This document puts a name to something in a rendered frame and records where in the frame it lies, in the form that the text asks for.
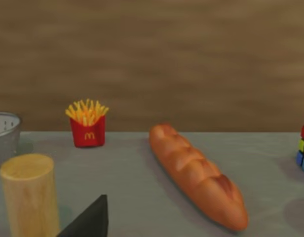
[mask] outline wooden cylinder top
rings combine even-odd
[[[53,168],[52,158],[41,154],[27,154],[6,161],[0,167],[0,176],[14,181],[32,180],[49,173]]]

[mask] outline table surface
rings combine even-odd
[[[69,132],[24,132],[19,154],[56,163],[62,228],[108,195],[109,237],[304,237],[304,173],[297,133],[183,133],[242,190],[249,227],[233,234],[177,190],[152,155],[147,133],[107,133],[104,147],[78,149]],[[0,237],[9,237],[0,182]]]

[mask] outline colander rim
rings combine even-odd
[[[4,131],[4,132],[1,132],[1,133],[0,133],[0,137],[3,137],[3,136],[5,136],[5,135],[7,135],[7,134],[9,134],[9,133],[11,133],[11,132],[17,130],[17,129],[22,125],[22,123],[23,123],[22,118],[21,118],[19,115],[15,114],[15,113],[7,112],[7,111],[0,111],[0,115],[7,115],[7,116],[11,116],[11,117],[14,117],[14,118],[19,119],[19,123],[18,123],[16,126],[14,126],[13,128],[11,128],[11,129],[9,129],[9,130],[6,130],[6,131]]]

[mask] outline mcdonald's french fries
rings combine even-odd
[[[109,108],[103,106],[97,100],[87,99],[73,102],[73,105],[65,110],[65,114],[83,126],[94,125],[102,116],[108,112]]]

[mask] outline gray strainer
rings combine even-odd
[[[0,112],[0,165],[16,155],[21,123],[17,115]]]

